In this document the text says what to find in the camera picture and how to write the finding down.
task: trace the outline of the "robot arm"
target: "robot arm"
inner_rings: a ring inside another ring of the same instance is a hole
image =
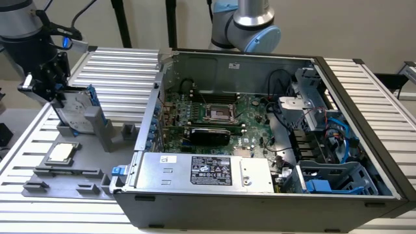
[[[210,50],[270,53],[280,41],[268,0],[218,0],[213,6]]]
[[[66,87],[70,72],[66,53],[58,50],[70,47],[56,46],[53,35],[82,38],[74,27],[49,21],[32,0],[0,1],[0,44],[25,75],[18,90],[38,101],[60,103],[58,90]]]

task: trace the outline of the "warning label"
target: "warning label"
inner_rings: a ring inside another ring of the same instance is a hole
[[[232,164],[228,157],[192,157],[190,183],[232,185]]]

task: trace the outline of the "green circuit board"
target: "green circuit board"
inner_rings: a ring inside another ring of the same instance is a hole
[[[265,121],[265,106],[260,103],[258,97],[242,95],[234,103],[218,104],[192,102],[185,95],[169,93],[165,101],[166,106],[169,106],[164,109],[164,151],[166,153],[265,157],[270,162],[273,161],[273,154],[264,149],[260,143],[260,139],[262,139],[262,143],[269,140],[272,132]],[[228,106],[233,109],[233,120],[229,122],[234,126],[229,126],[229,124],[221,125],[221,122],[209,125],[209,119],[204,119],[205,109],[217,108],[221,110],[228,109]],[[189,121],[192,121],[193,125],[204,124],[201,128],[230,131],[229,144],[226,146],[193,146],[185,137],[185,133],[189,131]]]

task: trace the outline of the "white sticker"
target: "white sticker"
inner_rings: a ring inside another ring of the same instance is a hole
[[[176,155],[173,156],[160,156],[160,163],[176,163]]]
[[[228,68],[229,69],[240,69],[240,64],[238,63],[229,63]]]

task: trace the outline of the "black pole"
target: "black pole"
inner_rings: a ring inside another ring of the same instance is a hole
[[[122,0],[110,0],[112,8],[114,9],[116,19],[118,24],[121,42],[124,48],[132,48],[130,46],[130,33],[128,27],[128,20],[125,18]]]
[[[169,47],[177,48],[176,36],[176,0],[165,0]]]

